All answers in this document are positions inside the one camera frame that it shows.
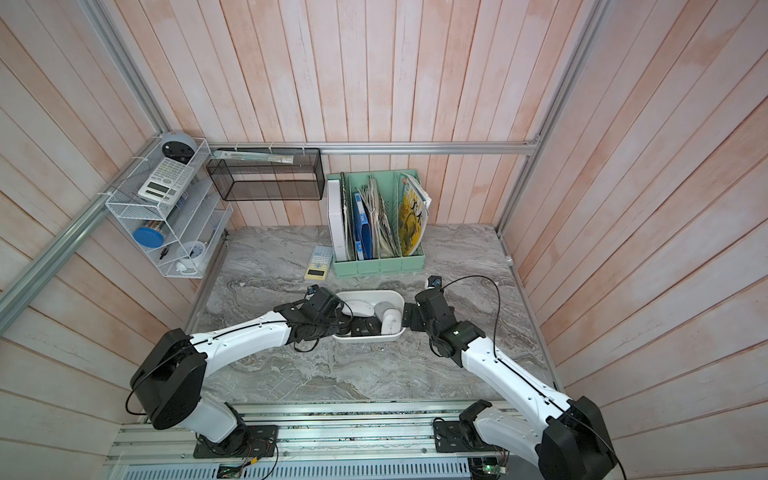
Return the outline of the white storage box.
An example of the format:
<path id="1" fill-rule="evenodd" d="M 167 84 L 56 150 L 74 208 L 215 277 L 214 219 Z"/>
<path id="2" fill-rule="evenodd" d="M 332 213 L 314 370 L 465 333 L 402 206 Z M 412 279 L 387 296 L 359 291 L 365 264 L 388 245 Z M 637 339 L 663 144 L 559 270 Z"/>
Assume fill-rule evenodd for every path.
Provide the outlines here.
<path id="1" fill-rule="evenodd" d="M 334 334 L 340 343 L 381 343 L 398 340 L 405 332 L 404 298 L 393 290 L 357 290 L 337 294 L 348 331 Z"/>

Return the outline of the white mouse slim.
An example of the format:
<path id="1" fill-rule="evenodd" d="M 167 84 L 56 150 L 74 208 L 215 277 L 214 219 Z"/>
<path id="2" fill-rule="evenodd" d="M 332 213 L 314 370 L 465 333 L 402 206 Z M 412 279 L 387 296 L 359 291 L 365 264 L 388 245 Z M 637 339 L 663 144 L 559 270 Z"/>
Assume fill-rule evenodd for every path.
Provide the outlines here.
<path id="1" fill-rule="evenodd" d="M 400 310 L 390 308 L 384 311 L 381 318 L 381 334 L 395 335 L 402 329 L 402 313 Z"/>

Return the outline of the white mouse wide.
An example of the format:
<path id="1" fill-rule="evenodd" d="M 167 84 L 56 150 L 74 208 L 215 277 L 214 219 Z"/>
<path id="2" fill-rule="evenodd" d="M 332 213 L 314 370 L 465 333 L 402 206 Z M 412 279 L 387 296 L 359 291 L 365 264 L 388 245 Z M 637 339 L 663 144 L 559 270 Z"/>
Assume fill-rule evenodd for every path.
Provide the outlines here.
<path id="1" fill-rule="evenodd" d="M 375 307 L 363 300 L 343 300 L 342 313 L 348 317 L 370 318 L 375 317 Z"/>

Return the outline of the black mouse wide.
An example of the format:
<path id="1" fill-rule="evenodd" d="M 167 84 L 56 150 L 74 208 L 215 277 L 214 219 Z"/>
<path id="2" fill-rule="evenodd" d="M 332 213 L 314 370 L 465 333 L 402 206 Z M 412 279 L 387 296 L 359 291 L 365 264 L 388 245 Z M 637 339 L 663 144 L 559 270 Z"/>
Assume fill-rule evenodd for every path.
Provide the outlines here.
<path id="1" fill-rule="evenodd" d="M 354 317 L 351 322 L 352 337 L 379 336 L 382 330 L 381 321 L 375 317 Z"/>

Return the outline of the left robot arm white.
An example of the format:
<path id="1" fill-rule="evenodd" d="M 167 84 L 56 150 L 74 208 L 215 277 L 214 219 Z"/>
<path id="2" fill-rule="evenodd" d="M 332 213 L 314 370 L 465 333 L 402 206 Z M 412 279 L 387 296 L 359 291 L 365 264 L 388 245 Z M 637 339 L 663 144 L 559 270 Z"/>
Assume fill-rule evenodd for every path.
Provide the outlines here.
<path id="1" fill-rule="evenodd" d="M 342 333 L 352 318 L 338 295 L 313 286 L 303 299 L 232 327 L 194 335 L 170 330 L 131 378 L 131 395 L 154 429 L 182 427 L 233 450 L 247 442 L 248 427 L 234 408 L 203 397 L 206 379 L 255 353 Z"/>

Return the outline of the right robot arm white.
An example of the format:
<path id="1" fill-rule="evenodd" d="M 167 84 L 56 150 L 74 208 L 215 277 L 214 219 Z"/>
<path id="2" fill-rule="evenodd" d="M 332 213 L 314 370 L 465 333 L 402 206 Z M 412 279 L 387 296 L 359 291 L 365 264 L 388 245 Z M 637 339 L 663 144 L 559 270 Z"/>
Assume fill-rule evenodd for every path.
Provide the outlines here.
<path id="1" fill-rule="evenodd" d="M 497 446 L 536 466 L 545 479 L 603 479 L 621 464 L 597 405 L 538 380 L 470 321 L 459 321 L 443 291 L 430 288 L 405 305 L 405 327 L 428 335 L 437 355 L 474 374 L 522 416 L 488 401 L 460 416 L 467 446 Z"/>

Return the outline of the yellow blue calculator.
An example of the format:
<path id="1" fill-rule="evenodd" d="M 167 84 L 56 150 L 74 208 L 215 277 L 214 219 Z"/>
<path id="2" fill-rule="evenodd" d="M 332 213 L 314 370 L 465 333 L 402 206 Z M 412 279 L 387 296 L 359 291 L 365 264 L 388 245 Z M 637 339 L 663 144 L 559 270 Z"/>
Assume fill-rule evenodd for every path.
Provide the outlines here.
<path id="1" fill-rule="evenodd" d="M 315 246 L 310 256 L 304 278 L 313 281 L 325 281 L 331 263 L 334 259 L 334 249 L 328 246 Z"/>

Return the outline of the green file organizer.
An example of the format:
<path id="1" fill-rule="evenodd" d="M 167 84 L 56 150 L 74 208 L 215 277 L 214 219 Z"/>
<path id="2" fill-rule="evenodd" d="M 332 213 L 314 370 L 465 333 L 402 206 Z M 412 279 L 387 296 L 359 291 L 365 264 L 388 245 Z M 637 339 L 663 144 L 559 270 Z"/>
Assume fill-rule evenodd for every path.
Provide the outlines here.
<path id="1" fill-rule="evenodd" d="M 347 253 L 349 258 L 349 260 L 346 262 L 337 262 L 334 256 L 333 270 L 337 276 L 354 277 L 390 273 L 417 272 L 424 268 L 426 257 L 421 244 L 412 256 L 403 256 L 401 254 L 398 240 L 397 219 L 397 208 L 399 202 L 398 193 L 400 184 L 399 178 L 401 172 L 413 175 L 416 179 L 419 180 L 421 184 L 419 174 L 415 170 L 340 173 L 331 175 L 328 178 L 328 180 L 339 179 L 341 182 L 344 223 L 347 238 Z M 366 184 L 368 176 L 373 176 L 377 180 L 382 198 L 386 203 L 388 219 L 395 236 L 396 247 L 399 251 L 398 257 L 381 259 L 373 257 L 371 260 L 363 261 L 359 261 L 357 258 L 353 200 L 354 193 L 356 191 L 359 191 L 361 194 L 362 187 Z"/>

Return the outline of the newspapers in organizer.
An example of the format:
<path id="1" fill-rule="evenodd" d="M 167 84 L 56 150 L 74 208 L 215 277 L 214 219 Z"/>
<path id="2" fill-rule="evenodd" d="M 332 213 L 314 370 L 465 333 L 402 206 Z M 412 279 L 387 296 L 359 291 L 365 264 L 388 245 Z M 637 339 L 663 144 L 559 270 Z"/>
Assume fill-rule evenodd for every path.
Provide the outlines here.
<path id="1" fill-rule="evenodd" d="M 377 259 L 398 257 L 399 251 L 388 219 L 387 206 L 373 176 L 368 176 L 366 184 L 362 187 L 361 197 L 371 228 L 372 256 Z"/>

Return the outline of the blue folder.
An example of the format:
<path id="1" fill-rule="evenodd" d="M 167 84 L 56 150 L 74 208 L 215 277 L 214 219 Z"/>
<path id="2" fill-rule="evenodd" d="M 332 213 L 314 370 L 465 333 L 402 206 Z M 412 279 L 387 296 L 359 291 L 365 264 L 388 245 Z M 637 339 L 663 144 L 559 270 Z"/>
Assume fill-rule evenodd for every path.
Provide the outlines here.
<path id="1" fill-rule="evenodd" d="M 353 208 L 357 258 L 359 261 L 371 260 L 373 258 L 372 230 L 362 195 L 359 191 L 354 193 Z"/>

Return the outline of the yellow magazine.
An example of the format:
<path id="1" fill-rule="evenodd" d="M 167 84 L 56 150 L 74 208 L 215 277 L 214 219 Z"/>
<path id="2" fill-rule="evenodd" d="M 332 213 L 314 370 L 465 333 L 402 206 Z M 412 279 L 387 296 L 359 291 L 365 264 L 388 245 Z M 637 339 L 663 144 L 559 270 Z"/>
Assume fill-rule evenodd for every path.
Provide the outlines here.
<path id="1" fill-rule="evenodd" d="M 421 244 L 432 199 L 413 175 L 401 172 L 398 193 L 398 240 L 403 256 L 412 256 Z"/>

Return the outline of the white binder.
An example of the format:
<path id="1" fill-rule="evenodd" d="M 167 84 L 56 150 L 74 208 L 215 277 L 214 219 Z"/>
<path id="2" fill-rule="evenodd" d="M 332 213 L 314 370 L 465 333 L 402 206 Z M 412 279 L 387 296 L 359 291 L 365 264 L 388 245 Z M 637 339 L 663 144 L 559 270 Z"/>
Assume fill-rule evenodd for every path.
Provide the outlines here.
<path id="1" fill-rule="evenodd" d="M 349 260 L 344 223 L 342 187 L 339 179 L 327 181 L 327 212 L 334 256 L 337 262 Z"/>

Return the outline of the white ceramic cup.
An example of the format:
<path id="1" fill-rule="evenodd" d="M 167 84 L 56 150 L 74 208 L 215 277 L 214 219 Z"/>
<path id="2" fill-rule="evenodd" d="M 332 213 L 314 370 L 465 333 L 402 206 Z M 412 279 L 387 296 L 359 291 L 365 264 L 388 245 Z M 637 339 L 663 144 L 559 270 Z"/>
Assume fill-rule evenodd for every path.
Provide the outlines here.
<path id="1" fill-rule="evenodd" d="M 199 240 L 180 244 L 175 252 L 177 257 L 176 272 L 184 275 L 197 274 L 205 253 L 206 244 Z"/>

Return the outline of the paper pack on basket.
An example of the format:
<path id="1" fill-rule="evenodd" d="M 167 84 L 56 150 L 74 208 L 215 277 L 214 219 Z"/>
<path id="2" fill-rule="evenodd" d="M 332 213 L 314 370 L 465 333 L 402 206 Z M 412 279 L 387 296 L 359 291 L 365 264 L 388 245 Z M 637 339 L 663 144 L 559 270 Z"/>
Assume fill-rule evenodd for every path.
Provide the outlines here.
<path id="1" fill-rule="evenodd" d="M 230 150 L 216 150 L 212 153 L 212 159 L 225 160 L 225 161 L 237 161 L 237 162 L 260 162 L 271 164 L 294 164 L 293 155 L 281 155 L 274 153 L 262 153 L 262 152 L 246 152 L 246 151 L 230 151 Z"/>

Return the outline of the blue lid jar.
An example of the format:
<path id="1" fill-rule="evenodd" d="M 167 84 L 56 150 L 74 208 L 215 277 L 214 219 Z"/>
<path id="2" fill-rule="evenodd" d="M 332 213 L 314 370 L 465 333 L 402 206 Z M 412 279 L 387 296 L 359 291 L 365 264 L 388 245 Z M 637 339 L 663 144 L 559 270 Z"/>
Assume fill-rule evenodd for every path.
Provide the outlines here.
<path id="1" fill-rule="evenodd" d="M 133 239 L 142 247 L 156 249 L 165 244 L 167 223 L 162 220 L 147 220 L 132 233 Z"/>

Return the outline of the white calculator on shelf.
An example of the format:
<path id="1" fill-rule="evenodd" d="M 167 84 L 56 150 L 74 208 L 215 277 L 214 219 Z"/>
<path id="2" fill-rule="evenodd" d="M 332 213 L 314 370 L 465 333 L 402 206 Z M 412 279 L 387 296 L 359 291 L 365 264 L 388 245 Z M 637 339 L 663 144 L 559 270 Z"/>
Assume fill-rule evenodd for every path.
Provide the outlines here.
<path id="1" fill-rule="evenodd" d="M 138 196 L 162 204 L 175 205 L 195 174 L 181 162 L 164 158 L 138 190 Z"/>

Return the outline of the round white black clock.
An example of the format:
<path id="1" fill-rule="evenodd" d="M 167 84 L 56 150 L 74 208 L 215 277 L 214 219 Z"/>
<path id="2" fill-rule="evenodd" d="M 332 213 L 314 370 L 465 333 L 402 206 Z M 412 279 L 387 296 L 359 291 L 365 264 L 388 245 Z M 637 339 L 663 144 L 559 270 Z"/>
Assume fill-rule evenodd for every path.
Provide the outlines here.
<path id="1" fill-rule="evenodd" d="M 194 138 L 183 132 L 169 132 L 161 140 L 161 151 L 165 158 L 187 165 L 198 145 Z"/>

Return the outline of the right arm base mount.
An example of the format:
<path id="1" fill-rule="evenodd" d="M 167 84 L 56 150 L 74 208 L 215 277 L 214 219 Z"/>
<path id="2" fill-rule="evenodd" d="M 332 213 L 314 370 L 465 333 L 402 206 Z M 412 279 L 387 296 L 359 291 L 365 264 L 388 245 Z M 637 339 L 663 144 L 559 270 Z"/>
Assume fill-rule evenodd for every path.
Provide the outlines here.
<path id="1" fill-rule="evenodd" d="M 438 453 L 502 452 L 496 445 L 483 441 L 474 421 L 480 413 L 492 407 L 486 400 L 478 400 L 459 415 L 457 421 L 436 417 L 432 421 L 435 449 Z"/>

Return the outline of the black mesh wall basket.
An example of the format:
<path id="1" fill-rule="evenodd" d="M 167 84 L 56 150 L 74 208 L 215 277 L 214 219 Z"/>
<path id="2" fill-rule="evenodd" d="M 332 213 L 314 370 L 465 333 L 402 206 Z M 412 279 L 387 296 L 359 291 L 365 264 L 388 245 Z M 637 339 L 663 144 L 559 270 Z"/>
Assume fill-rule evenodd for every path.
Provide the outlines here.
<path id="1" fill-rule="evenodd" d="M 225 201 L 312 201 L 323 197 L 325 173 L 317 149 L 232 147 L 217 150 L 294 156 L 293 165 L 210 158 L 206 171 Z"/>

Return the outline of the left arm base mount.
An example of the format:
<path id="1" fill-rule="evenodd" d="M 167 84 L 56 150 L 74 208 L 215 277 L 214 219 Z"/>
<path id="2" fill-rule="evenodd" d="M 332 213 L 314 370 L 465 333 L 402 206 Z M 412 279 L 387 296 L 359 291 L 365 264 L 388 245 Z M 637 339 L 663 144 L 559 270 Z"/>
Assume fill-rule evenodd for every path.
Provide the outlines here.
<path id="1" fill-rule="evenodd" d="M 277 425 L 238 426 L 220 443 L 214 443 L 198 435 L 192 457 L 195 459 L 270 458 L 275 455 L 278 432 Z"/>

